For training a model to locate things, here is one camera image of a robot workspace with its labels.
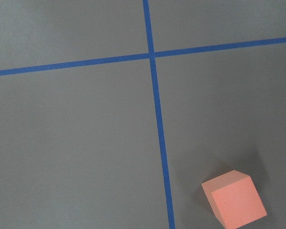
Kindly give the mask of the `orange foam block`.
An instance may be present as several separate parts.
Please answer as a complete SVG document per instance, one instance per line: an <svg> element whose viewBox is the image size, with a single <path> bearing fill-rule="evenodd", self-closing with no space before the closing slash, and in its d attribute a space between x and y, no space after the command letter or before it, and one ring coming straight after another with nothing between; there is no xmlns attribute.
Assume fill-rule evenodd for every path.
<svg viewBox="0 0 286 229"><path fill-rule="evenodd" d="M232 170L202 183L202 188L225 229L237 229L267 216L249 175Z"/></svg>

